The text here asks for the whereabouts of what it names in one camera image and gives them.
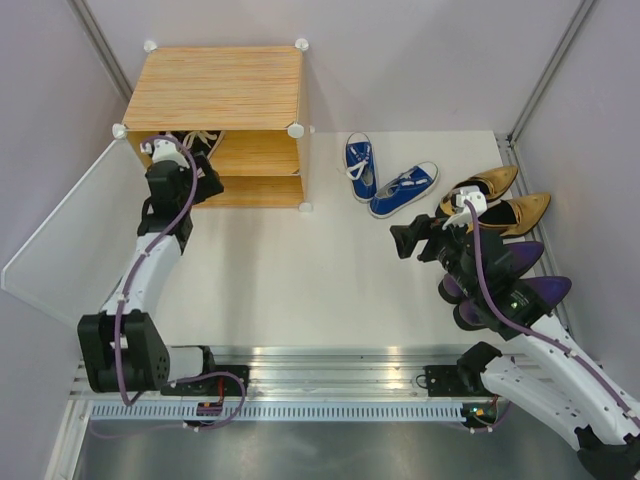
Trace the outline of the purple loafer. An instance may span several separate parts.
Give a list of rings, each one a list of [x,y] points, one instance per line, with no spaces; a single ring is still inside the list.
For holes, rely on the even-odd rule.
[[[531,327],[542,315],[550,315],[569,293],[572,282],[567,277],[546,276],[518,280],[494,301],[500,312],[512,323]],[[454,307],[456,325],[465,331],[489,329],[509,339],[520,331],[499,320],[484,301],[480,306],[466,299]]]
[[[544,244],[538,241],[524,241],[507,244],[513,254],[512,272],[518,277],[529,271],[544,253]],[[463,290],[450,274],[445,274],[438,285],[438,293],[449,304],[456,305],[466,299]]]

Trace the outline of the aluminium frame post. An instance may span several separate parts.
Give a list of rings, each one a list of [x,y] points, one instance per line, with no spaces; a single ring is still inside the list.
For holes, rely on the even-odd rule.
[[[133,94],[133,89],[88,2],[85,0],[67,0],[67,4],[89,39],[119,95],[128,103]]]
[[[581,0],[578,3],[513,127],[505,135],[505,141],[509,146],[515,145],[524,133],[563,63],[568,58],[571,49],[576,44],[579,35],[599,4],[600,1],[598,0]]]

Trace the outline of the gold loafer upper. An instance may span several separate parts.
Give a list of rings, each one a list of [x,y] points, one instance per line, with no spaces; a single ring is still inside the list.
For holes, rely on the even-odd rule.
[[[511,187],[518,175],[516,166],[502,166],[477,173],[454,185],[453,190],[463,187],[478,187],[488,204],[499,200]],[[454,213],[452,193],[448,192],[439,202],[437,217],[446,217]]]

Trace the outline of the frosted white cabinet door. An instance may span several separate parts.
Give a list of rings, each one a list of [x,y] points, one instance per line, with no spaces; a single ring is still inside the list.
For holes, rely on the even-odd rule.
[[[145,169],[113,141],[4,266],[4,291],[74,328],[113,291],[135,250]]]

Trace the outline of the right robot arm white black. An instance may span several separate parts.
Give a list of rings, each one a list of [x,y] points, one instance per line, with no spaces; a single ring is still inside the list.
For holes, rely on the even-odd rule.
[[[639,476],[639,402],[576,343],[554,313],[571,287],[566,277],[522,278],[513,269],[521,246],[499,234],[467,230],[419,215],[390,233],[405,259],[419,242],[421,262],[441,264],[462,291],[458,318],[520,349],[552,379],[546,385],[486,342],[456,362],[456,381],[469,395],[501,397],[561,436],[596,479]]]

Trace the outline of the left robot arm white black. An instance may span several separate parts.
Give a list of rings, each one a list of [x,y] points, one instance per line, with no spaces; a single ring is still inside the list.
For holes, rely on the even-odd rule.
[[[133,259],[96,314],[81,317],[78,339],[91,389],[117,392],[127,405],[144,392],[167,396],[238,395],[246,365],[218,365],[200,345],[169,348],[153,322],[164,285],[192,232],[193,205],[223,193],[206,152],[155,151]]]

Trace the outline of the gold loafer lower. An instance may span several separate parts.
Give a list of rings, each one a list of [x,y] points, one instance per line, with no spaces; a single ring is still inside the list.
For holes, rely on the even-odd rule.
[[[550,202],[547,192],[506,200],[487,198],[488,208],[479,216],[479,227],[503,238],[524,236],[539,223]]]

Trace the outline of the aluminium mounting rail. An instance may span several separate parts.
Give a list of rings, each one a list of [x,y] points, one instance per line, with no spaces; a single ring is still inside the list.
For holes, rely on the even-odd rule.
[[[413,347],[250,347],[180,346],[124,349],[121,361],[108,345],[81,361],[72,393],[116,399],[117,366],[124,370],[128,394],[146,400],[213,397],[210,380],[172,386],[201,373],[229,372],[247,384],[251,401],[412,401],[441,397],[441,382],[427,367],[455,365],[474,344]]]

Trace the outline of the purple loafer upper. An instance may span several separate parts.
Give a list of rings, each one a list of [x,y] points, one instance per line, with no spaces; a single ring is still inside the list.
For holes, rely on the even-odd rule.
[[[513,254],[512,272],[518,277],[529,271],[544,253],[544,244],[538,241],[524,241],[507,244]],[[466,299],[463,290],[450,274],[445,274],[438,285],[438,293],[449,304],[456,305]]]

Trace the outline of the right aluminium frame post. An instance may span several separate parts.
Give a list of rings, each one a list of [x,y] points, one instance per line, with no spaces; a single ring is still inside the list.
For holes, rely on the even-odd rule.
[[[576,44],[579,35],[599,4],[600,1],[598,0],[581,0],[578,3],[513,127],[505,135],[505,141],[509,146],[515,145],[524,133],[563,63],[568,58],[571,49]]]

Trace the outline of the purple loafer lower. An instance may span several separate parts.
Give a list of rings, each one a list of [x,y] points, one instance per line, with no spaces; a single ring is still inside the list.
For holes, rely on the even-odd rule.
[[[542,315],[550,315],[569,293],[572,282],[567,277],[546,276],[518,280],[494,301],[500,312],[512,323],[531,327]],[[520,331],[499,320],[484,301],[480,306],[466,299],[454,307],[456,325],[465,331],[489,329],[509,339]]]

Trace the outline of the black canvas sneaker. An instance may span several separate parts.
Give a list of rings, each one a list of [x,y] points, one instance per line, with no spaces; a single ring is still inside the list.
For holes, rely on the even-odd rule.
[[[178,146],[178,140],[171,135],[163,135],[159,139],[155,139],[152,142],[151,149],[151,160],[153,164],[161,161],[172,161],[180,167],[187,168],[189,166],[181,148]]]
[[[211,157],[220,146],[225,132],[218,130],[194,130],[185,134],[182,144],[194,157],[198,174],[204,173],[206,167],[211,166]]]

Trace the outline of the blue canvas sneaker upper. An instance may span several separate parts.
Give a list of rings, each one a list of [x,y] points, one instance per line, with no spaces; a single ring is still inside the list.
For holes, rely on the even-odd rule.
[[[361,203],[370,202],[377,191],[375,154],[370,138],[354,132],[344,149],[345,175],[351,182],[354,197]]]

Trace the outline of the left aluminium frame post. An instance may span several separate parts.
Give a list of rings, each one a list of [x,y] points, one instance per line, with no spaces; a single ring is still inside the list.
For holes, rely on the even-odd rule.
[[[88,2],[85,0],[67,0],[67,4],[89,39],[119,95],[128,103],[133,94],[133,89]]]

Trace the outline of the blue canvas sneaker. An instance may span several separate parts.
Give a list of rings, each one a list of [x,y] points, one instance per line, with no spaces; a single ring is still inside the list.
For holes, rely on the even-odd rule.
[[[354,197],[361,203],[370,202],[377,191],[375,154],[370,138],[354,132],[344,149],[345,175],[351,182]]]
[[[424,198],[434,190],[439,173],[439,167],[429,161],[411,167],[377,190],[369,202],[369,212],[378,219],[388,218]]]

